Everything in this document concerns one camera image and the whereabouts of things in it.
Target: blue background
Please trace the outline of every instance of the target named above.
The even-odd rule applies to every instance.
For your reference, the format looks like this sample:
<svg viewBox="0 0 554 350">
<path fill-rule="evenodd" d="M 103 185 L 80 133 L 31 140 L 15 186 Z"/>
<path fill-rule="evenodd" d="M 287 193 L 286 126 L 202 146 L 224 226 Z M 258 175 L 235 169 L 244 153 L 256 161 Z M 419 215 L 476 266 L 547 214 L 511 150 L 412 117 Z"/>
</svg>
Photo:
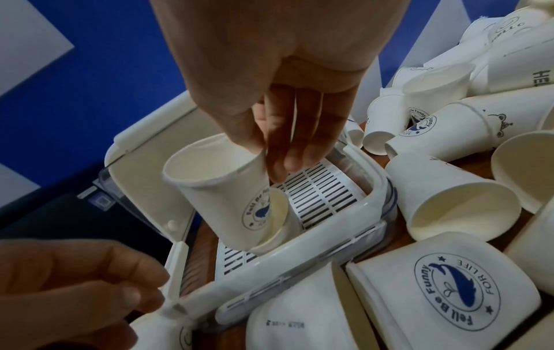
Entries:
<svg viewBox="0 0 554 350">
<path fill-rule="evenodd" d="M 470 19 L 517 0 L 463 0 Z M 41 186 L 101 161 L 120 131 L 185 90 L 147 0 L 31 0 L 74 45 L 0 97 L 0 163 Z M 439 0 L 413 0 L 380 55 L 388 82 Z"/>
</svg>

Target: hand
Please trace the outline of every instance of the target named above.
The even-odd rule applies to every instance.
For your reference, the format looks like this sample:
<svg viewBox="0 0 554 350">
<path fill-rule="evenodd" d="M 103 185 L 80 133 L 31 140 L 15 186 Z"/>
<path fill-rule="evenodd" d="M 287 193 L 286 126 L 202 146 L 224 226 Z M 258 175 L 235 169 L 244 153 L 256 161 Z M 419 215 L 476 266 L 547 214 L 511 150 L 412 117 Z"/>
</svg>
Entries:
<svg viewBox="0 0 554 350">
<path fill-rule="evenodd" d="M 194 101 L 283 182 L 332 150 L 409 0 L 151 2 Z"/>
<path fill-rule="evenodd" d="M 0 344 L 32 350 L 57 341 L 127 350 L 124 318 L 150 313 L 169 275 L 146 254 L 105 240 L 0 242 Z"/>
</svg>

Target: blue whale logo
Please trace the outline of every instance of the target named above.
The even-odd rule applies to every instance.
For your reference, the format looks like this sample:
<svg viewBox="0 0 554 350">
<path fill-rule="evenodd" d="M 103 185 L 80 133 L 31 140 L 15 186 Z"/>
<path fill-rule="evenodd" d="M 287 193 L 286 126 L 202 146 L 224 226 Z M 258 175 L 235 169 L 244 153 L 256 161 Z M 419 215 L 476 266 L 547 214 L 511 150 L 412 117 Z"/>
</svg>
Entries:
<svg viewBox="0 0 554 350">
<path fill-rule="evenodd" d="M 446 271 L 444 270 L 444 268 L 446 268 L 450 272 L 450 275 L 452 275 L 454 283 L 456 284 L 456 289 L 452 288 L 449 283 L 444 283 L 447 287 L 444 293 L 446 297 L 449 297 L 453 292 L 457 292 L 465 306 L 473 306 L 475 303 L 475 292 L 477 292 L 477 290 L 475 289 L 472 279 L 468 279 L 460 270 L 450 265 L 429 264 L 429 267 L 437 269 L 442 272 L 443 275 L 446 275 Z"/>
<path fill-rule="evenodd" d="M 254 215 L 260 219 L 263 219 L 267 215 L 267 212 L 269 212 L 269 204 L 263 208 L 256 210 Z"/>
</svg>

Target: grate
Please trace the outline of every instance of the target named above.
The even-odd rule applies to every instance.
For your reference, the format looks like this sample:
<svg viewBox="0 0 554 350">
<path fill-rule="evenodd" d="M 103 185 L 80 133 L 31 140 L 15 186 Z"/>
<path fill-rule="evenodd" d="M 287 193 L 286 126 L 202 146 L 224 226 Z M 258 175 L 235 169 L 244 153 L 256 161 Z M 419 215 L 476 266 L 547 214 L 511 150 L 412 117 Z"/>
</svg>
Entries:
<svg viewBox="0 0 554 350">
<path fill-rule="evenodd" d="M 366 197 L 354 181 L 327 159 L 313 168 L 289 175 L 285 183 L 274 187 L 289 196 L 305 231 Z M 215 280 L 255 258 L 252 253 L 230 249 L 219 241 Z"/>
</svg>

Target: wooden table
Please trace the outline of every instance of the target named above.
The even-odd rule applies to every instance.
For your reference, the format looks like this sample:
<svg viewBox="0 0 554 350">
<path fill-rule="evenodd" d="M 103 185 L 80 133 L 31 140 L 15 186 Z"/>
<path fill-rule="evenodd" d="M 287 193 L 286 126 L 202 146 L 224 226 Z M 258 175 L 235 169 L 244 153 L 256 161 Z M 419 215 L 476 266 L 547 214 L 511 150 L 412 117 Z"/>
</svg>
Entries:
<svg viewBox="0 0 554 350">
<path fill-rule="evenodd" d="M 381 166 L 388 163 L 386 156 L 372 156 Z M 491 153 L 480 153 L 452 162 L 454 165 L 470 171 L 474 174 L 487 179 L 492 179 L 491 173 Z M 502 236 L 490 241 L 490 244 L 499 250 L 504 250 L 513 240 L 517 233 L 529 221 L 531 214 L 523 210 L 521 217 L 515 225 Z M 395 239 L 384 250 L 373 256 L 386 253 L 388 251 L 407 246 L 414 242 L 406 230 L 406 223 L 400 211 L 398 219 L 394 224 Z M 190 253 L 190 260 L 185 269 L 186 277 L 184 283 L 183 295 L 186 295 L 195 289 L 214 280 L 215 258 L 218 249 L 218 238 L 213 231 L 202 223 L 194 247 Z M 541 293 L 542 306 L 528 320 L 524 321 L 511 335 L 509 335 L 497 349 L 505 349 L 513 343 L 518 337 L 523 335 L 542 317 L 546 316 L 554 309 L 554 297 Z M 193 336 L 193 349 L 196 350 L 243 350 L 245 349 L 246 322 L 219 334 L 202 334 L 195 332 Z M 386 349 L 382 341 L 381 348 Z"/>
</svg>

